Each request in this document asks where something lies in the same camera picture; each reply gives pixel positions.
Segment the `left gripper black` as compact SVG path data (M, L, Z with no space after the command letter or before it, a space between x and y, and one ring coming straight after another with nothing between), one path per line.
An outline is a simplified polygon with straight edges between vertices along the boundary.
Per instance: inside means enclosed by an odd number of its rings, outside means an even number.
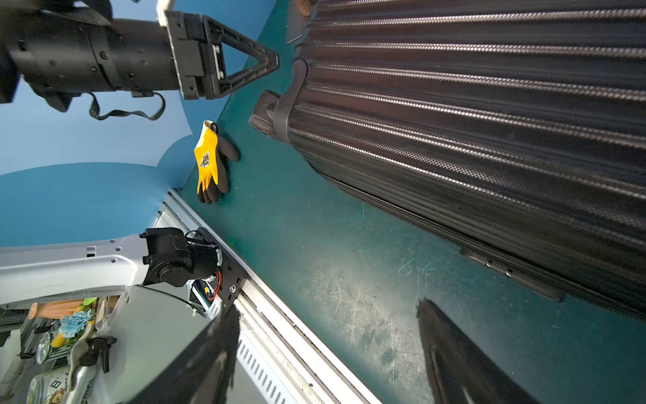
M221 99L279 69L279 54L206 15L166 10L178 83L186 100Z

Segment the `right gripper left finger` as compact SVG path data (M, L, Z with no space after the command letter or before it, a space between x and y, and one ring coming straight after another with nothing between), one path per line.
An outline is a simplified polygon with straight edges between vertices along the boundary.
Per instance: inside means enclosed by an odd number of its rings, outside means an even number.
M233 386L240 312L226 309L131 403L225 403Z

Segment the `black ribbed hard-shell suitcase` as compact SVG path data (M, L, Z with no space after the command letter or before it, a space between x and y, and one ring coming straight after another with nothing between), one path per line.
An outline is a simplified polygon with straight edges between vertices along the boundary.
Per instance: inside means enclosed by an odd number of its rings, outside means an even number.
M642 1L319 1L250 125L552 301L645 317Z

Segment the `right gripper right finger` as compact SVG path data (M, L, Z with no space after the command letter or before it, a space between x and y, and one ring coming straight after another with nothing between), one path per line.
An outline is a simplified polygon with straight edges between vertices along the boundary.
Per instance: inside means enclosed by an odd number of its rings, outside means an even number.
M432 301L417 306L427 379L436 403L535 403Z

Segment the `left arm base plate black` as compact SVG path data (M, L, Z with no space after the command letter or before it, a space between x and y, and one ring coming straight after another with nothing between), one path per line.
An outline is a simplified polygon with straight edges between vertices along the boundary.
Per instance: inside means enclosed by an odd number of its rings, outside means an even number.
M199 227L190 237L195 250L197 276L191 284L195 299L208 309L217 301L230 308L242 292L247 272L205 228Z

